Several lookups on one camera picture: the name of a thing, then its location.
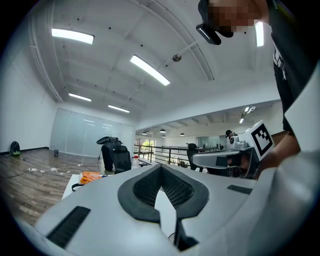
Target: black rectangular strip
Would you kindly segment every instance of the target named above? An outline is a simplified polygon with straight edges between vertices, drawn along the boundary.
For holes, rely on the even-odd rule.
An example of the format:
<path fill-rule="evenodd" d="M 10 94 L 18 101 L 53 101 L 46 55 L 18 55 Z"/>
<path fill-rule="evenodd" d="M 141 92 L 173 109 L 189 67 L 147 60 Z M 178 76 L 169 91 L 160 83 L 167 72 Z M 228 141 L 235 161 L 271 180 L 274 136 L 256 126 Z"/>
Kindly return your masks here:
<path fill-rule="evenodd" d="M 230 185 L 227 187 L 228 190 L 237 191 L 243 194 L 250 195 L 252 188 L 244 187 L 244 186 L 237 186 L 237 185 Z"/>
<path fill-rule="evenodd" d="M 47 238 L 61 248 L 65 248 L 86 219 L 91 210 L 75 207 L 48 235 Z"/>

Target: black backpack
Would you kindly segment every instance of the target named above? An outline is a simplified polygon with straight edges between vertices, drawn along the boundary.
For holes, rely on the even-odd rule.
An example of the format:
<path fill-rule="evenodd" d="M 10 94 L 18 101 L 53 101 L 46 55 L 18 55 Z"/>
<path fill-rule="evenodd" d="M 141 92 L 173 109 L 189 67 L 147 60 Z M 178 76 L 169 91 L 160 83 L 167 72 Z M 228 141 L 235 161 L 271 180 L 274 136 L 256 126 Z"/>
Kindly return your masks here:
<path fill-rule="evenodd" d="M 14 142 L 11 143 L 10 155 L 13 156 L 13 157 L 20 156 L 20 146 L 19 146 L 18 142 L 14 141 Z"/>

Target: office chair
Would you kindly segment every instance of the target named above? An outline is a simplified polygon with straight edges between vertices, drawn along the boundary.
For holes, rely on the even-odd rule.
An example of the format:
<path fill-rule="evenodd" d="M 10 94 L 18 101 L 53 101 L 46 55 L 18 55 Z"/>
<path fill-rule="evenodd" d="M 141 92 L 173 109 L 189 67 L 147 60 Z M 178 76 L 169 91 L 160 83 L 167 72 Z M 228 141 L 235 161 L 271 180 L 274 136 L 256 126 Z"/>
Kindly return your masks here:
<path fill-rule="evenodd" d="M 115 146 L 113 154 L 114 174 L 131 170 L 130 152 L 126 146 Z"/>
<path fill-rule="evenodd" d="M 192 155 L 193 155 L 193 154 L 196 154 L 196 153 L 199 153 L 199 151 L 197 150 L 197 145 L 196 145 L 196 144 L 194 144 L 194 143 L 187 143 L 187 145 L 188 145 L 188 149 L 187 149 L 187 151 L 186 151 L 186 154 L 187 154 L 188 159 L 189 159 L 190 168 L 191 168 L 191 170 L 194 171 L 198 166 L 195 165 L 195 164 L 192 162 Z M 203 168 L 203 167 L 200 167 L 200 166 L 199 166 L 199 168 L 200 168 L 199 172 L 202 173 L 202 171 L 203 171 L 204 168 Z"/>

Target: wooden floor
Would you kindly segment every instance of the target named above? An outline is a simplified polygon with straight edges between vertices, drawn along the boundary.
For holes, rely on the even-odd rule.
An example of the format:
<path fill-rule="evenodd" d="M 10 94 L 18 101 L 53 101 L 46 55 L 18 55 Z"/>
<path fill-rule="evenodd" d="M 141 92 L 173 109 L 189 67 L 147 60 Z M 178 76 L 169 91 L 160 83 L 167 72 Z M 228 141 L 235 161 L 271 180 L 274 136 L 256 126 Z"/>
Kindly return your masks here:
<path fill-rule="evenodd" d="M 51 171 L 53 167 L 63 169 Z M 38 171 L 12 177 L 28 168 Z M 22 152 L 20 157 L 0 155 L 1 195 L 13 216 L 34 225 L 48 208 L 61 200 L 71 175 L 89 169 L 98 171 L 97 158 L 63 153 L 54 157 L 54 152 L 48 149 Z"/>

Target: ceiling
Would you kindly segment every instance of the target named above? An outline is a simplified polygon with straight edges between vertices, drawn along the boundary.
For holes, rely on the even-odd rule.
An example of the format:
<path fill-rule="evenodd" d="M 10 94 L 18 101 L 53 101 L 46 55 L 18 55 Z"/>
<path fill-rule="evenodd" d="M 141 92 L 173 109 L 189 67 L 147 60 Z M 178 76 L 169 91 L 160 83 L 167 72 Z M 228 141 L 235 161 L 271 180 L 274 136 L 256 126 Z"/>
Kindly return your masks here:
<path fill-rule="evenodd" d="M 70 101 L 68 93 L 73 93 L 92 99 L 101 109 L 114 105 L 141 115 L 191 90 L 190 85 L 214 85 L 224 73 L 272 65 L 271 38 L 265 36 L 265 45 L 257 49 L 253 27 L 232 38 L 221 37 L 219 46 L 209 45 L 196 31 L 202 22 L 197 0 L 44 0 L 41 5 L 30 23 L 31 47 L 59 102 Z M 52 28 L 94 35 L 94 42 L 52 37 Z M 177 53 L 182 59 L 173 62 Z M 132 64 L 133 55 L 171 83 L 163 86 Z M 212 115 L 216 120 L 218 114 Z M 204 116 L 198 121 L 208 120 Z M 192 119 L 184 122 L 194 124 Z"/>
<path fill-rule="evenodd" d="M 265 113 L 271 110 L 271 107 L 275 102 L 277 101 L 268 101 L 268 102 L 255 104 L 254 105 L 255 110 L 246 115 L 245 123 L 253 125 L 254 122 L 259 117 L 263 116 Z M 144 130 L 137 130 L 135 134 L 137 136 L 161 138 L 161 136 L 164 134 L 159 133 L 160 129 L 165 129 L 166 132 L 170 135 L 175 130 L 179 130 L 179 133 L 180 132 L 183 133 L 185 132 L 184 130 L 186 129 L 189 130 L 191 127 L 197 129 L 197 126 L 199 127 L 203 125 L 214 126 L 214 124 L 221 124 L 221 123 L 224 123 L 226 125 L 239 124 L 241 113 L 246 107 L 247 106 L 235 107 L 235 108 L 226 109 L 223 111 L 208 113 L 205 115 L 194 116 L 192 118 L 186 118 L 186 119 L 177 120 L 174 122 L 164 123 L 161 125 L 146 128 Z"/>

